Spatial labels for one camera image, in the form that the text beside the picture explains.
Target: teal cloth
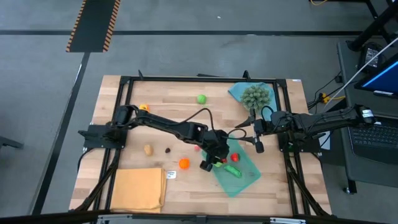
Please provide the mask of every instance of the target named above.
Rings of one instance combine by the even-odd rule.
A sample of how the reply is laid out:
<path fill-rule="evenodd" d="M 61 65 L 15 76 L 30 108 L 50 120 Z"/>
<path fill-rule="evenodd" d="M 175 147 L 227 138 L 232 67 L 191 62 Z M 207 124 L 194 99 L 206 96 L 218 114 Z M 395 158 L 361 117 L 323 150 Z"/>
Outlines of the teal cloth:
<path fill-rule="evenodd" d="M 227 144 L 229 146 L 229 154 L 227 156 L 227 163 L 225 165 L 231 165 L 237 168 L 242 173 L 241 178 L 236 178 L 234 175 L 230 174 L 228 171 L 225 171 L 222 167 L 218 168 L 213 166 L 213 173 L 216 176 L 218 182 L 221 187 L 224 189 L 224 192 L 229 197 L 237 196 L 242 190 L 246 187 L 249 187 L 256 180 L 261 177 L 261 172 L 257 169 L 256 165 L 254 165 L 253 161 L 246 154 L 242 146 L 239 145 L 238 140 L 228 139 Z M 238 153 L 240 156 L 240 160 L 238 162 L 233 162 L 231 160 L 231 155 L 234 153 Z M 206 158 L 206 152 L 202 150 L 202 156 Z"/>
<path fill-rule="evenodd" d="M 274 111 L 277 111 L 276 107 L 276 100 L 275 100 L 275 93 L 274 90 L 266 83 L 252 83 L 252 82 L 240 82 L 240 83 L 235 83 L 229 90 L 228 93 L 231 94 L 233 98 L 235 98 L 236 101 L 241 102 L 241 95 L 243 94 L 243 91 L 250 86 L 261 86 L 265 88 L 266 90 L 269 91 L 269 98 L 271 99 L 271 102 L 269 103 L 268 106 L 270 106 Z M 264 119 L 270 121 L 271 120 L 271 114 L 272 112 L 268 108 L 264 108 L 262 111 L 262 115 L 264 116 Z"/>

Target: yellow towel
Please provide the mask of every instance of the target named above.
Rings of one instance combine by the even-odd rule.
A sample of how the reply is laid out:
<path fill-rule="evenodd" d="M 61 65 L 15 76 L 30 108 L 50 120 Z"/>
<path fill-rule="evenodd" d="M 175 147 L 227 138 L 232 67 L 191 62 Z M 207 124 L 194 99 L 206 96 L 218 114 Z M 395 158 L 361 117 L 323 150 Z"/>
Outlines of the yellow towel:
<path fill-rule="evenodd" d="M 119 169 L 111 209 L 160 213 L 164 204 L 166 173 L 161 168 Z"/>

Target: keyboard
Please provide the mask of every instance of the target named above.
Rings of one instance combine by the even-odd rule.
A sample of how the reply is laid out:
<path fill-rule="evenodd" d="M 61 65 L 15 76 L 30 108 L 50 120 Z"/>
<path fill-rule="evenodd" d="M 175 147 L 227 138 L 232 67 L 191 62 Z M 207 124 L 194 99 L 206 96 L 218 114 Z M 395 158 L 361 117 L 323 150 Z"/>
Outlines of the keyboard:
<path fill-rule="evenodd" d="M 398 149 L 398 128 L 374 125 L 371 128 L 350 128 L 353 144 Z"/>

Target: green pepper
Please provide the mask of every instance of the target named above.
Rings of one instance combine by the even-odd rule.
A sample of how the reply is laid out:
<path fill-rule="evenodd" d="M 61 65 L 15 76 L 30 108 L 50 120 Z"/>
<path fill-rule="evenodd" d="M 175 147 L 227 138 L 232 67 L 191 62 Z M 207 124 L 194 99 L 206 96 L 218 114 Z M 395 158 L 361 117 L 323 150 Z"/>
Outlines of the green pepper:
<path fill-rule="evenodd" d="M 237 168 L 235 168 L 235 167 L 233 167 L 231 165 L 225 165 L 224 166 L 224 170 L 226 170 L 227 172 L 232 173 L 237 178 L 241 178 L 242 177 L 241 171 L 239 171 Z"/>

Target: wooden table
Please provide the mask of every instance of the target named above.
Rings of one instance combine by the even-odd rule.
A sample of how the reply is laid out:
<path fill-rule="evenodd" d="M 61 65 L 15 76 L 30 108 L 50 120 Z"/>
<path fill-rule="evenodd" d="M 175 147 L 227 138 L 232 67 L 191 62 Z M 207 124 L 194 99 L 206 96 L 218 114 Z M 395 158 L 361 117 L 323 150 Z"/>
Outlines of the wooden table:
<path fill-rule="evenodd" d="M 99 90 L 93 115 L 94 124 L 105 124 L 111 120 L 118 92 L 120 76 L 105 75 Z M 216 129 L 229 131 L 248 116 L 248 112 L 228 93 L 233 83 L 210 82 L 155 82 L 136 81 L 132 89 L 131 104 L 148 104 L 150 112 L 175 121 L 182 121 L 203 106 L 196 104 L 199 94 L 207 96 L 206 107 L 213 113 Z M 303 86 L 300 80 L 287 80 L 291 109 L 295 113 L 308 113 Z M 282 109 L 283 92 L 279 90 Z M 209 115 L 200 113 L 192 121 L 210 126 Z M 246 128 L 248 136 L 252 127 Z M 257 154 L 252 144 L 240 141 L 248 156 L 261 172 L 261 178 L 234 198 L 229 198 L 212 173 L 199 168 L 201 153 L 193 145 L 185 144 L 174 136 L 148 127 L 137 127 L 128 132 L 126 147 L 121 153 L 119 169 L 162 167 L 176 170 L 177 178 L 167 180 L 165 205 L 162 213 L 208 215 L 291 215 L 289 189 L 283 155 L 279 151 L 276 134 L 261 137 L 265 152 Z M 144 145 L 154 147 L 154 155 L 147 157 Z M 171 152 L 164 151 L 169 147 Z M 104 149 L 94 149 L 82 160 L 76 179 L 70 208 L 76 208 L 97 184 Z M 309 153 L 301 153 L 305 183 L 315 200 L 330 213 L 329 199 L 319 161 Z M 189 157 L 189 170 L 180 170 L 178 160 Z M 100 208 L 104 208 L 108 186 L 101 197 Z M 298 208 L 302 213 L 299 189 L 295 189 Z"/>

